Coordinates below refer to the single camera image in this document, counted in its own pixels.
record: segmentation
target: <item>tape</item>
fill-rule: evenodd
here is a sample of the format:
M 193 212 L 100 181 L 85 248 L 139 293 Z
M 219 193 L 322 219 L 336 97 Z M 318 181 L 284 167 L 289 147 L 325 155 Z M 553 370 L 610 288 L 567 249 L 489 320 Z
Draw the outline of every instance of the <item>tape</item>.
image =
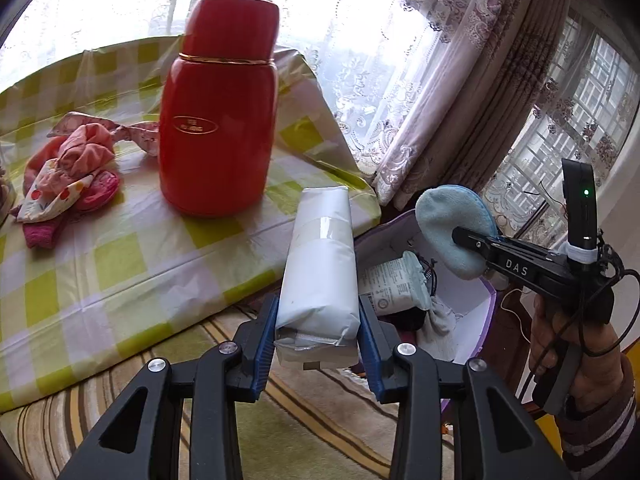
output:
M 562 245 L 560 245 L 559 251 L 560 254 L 566 254 L 568 258 L 573 260 L 574 262 L 578 262 L 579 264 L 593 264 L 598 260 L 598 249 L 583 249 L 581 247 L 576 247 L 571 245 L 568 241 L 564 241 Z
M 353 249 L 351 224 L 338 218 L 321 216 L 310 220 L 294 232 L 289 251 L 313 240 L 335 240 Z

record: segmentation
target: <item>sleeve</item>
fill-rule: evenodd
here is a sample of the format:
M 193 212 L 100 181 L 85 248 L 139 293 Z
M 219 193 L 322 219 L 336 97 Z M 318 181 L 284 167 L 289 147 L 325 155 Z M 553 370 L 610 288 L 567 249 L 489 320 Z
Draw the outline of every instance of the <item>sleeve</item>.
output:
M 556 416 L 562 459 L 575 479 L 623 480 L 640 476 L 640 430 L 631 363 L 622 355 L 624 380 L 614 397 L 580 420 Z

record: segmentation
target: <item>yellow checkered tablecloth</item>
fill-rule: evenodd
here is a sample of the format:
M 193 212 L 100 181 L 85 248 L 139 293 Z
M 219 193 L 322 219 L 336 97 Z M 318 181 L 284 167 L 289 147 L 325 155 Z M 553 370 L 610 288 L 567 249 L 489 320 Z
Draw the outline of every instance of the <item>yellow checkered tablecloth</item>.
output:
M 0 147 L 14 186 L 53 124 L 70 110 L 120 123 L 157 120 L 180 38 L 85 51 L 0 94 Z M 110 206 L 69 224 L 56 249 L 28 250 L 9 218 L 0 229 L 0 412 L 89 377 L 282 276 L 304 187 L 345 184 L 354 234 L 380 220 L 303 57 L 276 53 L 276 141 L 262 202 L 229 218 L 178 214 L 158 166 L 130 142 L 111 168 Z M 224 154 L 212 154 L 215 157 Z

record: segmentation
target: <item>metal screw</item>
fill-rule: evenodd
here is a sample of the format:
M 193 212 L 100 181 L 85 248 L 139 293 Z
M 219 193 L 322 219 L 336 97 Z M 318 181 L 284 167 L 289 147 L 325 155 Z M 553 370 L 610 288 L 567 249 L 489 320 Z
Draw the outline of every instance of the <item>metal screw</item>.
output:
M 149 368 L 151 372 L 159 372 L 160 370 L 164 370 L 165 366 L 166 361 L 164 359 L 151 359 L 146 367 Z
M 486 370 L 486 362 L 480 358 L 471 359 L 471 361 L 469 361 L 469 368 L 475 372 L 484 372 Z
M 402 355 L 413 355 L 415 354 L 415 346 L 411 343 L 400 343 L 398 345 L 398 353 Z
M 221 354 L 232 354 L 236 350 L 238 350 L 238 345 L 233 341 L 224 341 L 218 346 L 218 351 Z

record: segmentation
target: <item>gold label on thermos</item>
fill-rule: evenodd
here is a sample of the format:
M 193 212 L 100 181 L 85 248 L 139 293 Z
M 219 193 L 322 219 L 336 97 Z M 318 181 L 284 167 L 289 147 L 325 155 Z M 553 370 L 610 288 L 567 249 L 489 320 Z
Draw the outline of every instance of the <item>gold label on thermos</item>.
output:
M 213 121 L 186 115 L 174 116 L 174 127 L 186 134 L 203 135 L 215 132 L 218 125 Z

